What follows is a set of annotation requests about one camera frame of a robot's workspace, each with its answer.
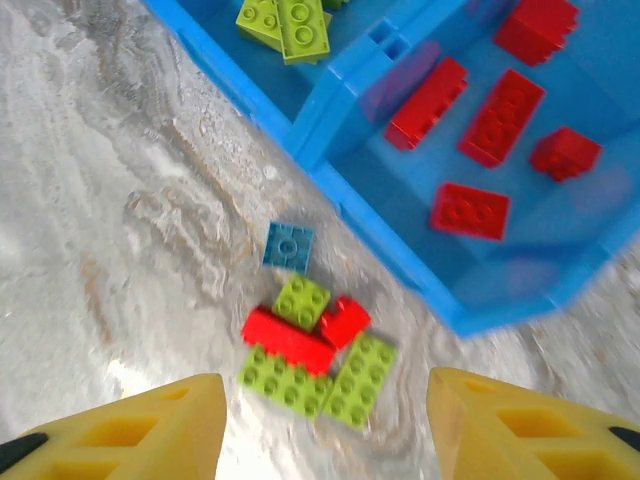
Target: blue lego brick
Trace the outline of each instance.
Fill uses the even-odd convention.
[[[334,12],[331,54],[316,66],[285,66],[278,52],[243,39],[234,23],[242,0],[145,1],[460,335],[564,307],[640,227],[638,2],[570,0],[580,10],[576,31],[531,68],[492,41],[515,0],[348,2]],[[416,150],[399,152],[384,129],[444,55],[469,71],[469,87]],[[456,146],[508,68],[547,95],[508,161],[487,170]],[[529,155],[560,126],[604,150],[593,171],[556,184],[531,168]],[[504,242],[428,227],[434,192],[447,181],[511,197]]]
[[[306,273],[312,244],[312,229],[271,222],[262,264]]]

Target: red lego brick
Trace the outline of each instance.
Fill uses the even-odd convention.
[[[508,70],[467,130],[458,149],[487,168],[507,159],[545,91]]]
[[[384,137],[398,150],[413,150],[467,88],[467,70],[451,57],[411,95],[387,127]]]
[[[244,341],[264,346],[267,353],[280,354],[290,365],[304,365],[309,373],[327,373],[336,349],[322,338],[281,320],[266,307],[251,311],[242,328]]]
[[[564,182],[591,170],[602,147],[584,135],[562,127],[538,142],[531,164],[539,172],[549,173],[556,182]]]
[[[496,34],[495,43],[527,65],[551,58],[577,26],[578,8],[566,0],[522,0]]]
[[[455,183],[445,183],[436,193],[431,226],[489,240],[502,240],[509,197]]]
[[[349,297],[338,297],[336,312],[325,310],[320,318],[320,334],[340,350],[349,345],[370,323],[371,317],[358,302]]]

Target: gray marble floor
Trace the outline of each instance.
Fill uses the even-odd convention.
[[[437,479],[429,369],[450,365],[640,421],[638,248],[567,314],[460,341],[239,117],[136,0],[0,1],[0,441],[220,372],[218,478]],[[310,275],[360,299],[400,356],[370,427],[241,390],[271,219],[317,232]]]

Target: marble surface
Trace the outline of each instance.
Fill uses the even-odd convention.
[[[229,404],[221,480],[439,478],[439,365],[640,421],[637,247],[567,314],[460,341],[138,1],[0,1],[0,164],[0,441],[208,371]],[[310,275],[398,341],[362,434],[235,381],[243,320],[285,280],[260,268],[271,219],[314,227]]]

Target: blue storage container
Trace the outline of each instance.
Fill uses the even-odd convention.
[[[639,2],[573,0],[577,30],[536,68],[492,41],[512,0],[351,0],[331,12],[332,53],[316,66],[285,66],[278,52],[241,37],[242,0],[146,2],[459,335],[565,305],[639,226]],[[401,153],[384,129],[443,55],[469,70],[469,87],[416,150]],[[508,160],[488,170],[456,145],[508,68],[547,95]],[[563,125],[604,151],[594,171],[557,184],[533,170],[529,155]],[[504,242],[429,228],[445,181],[511,197]]]

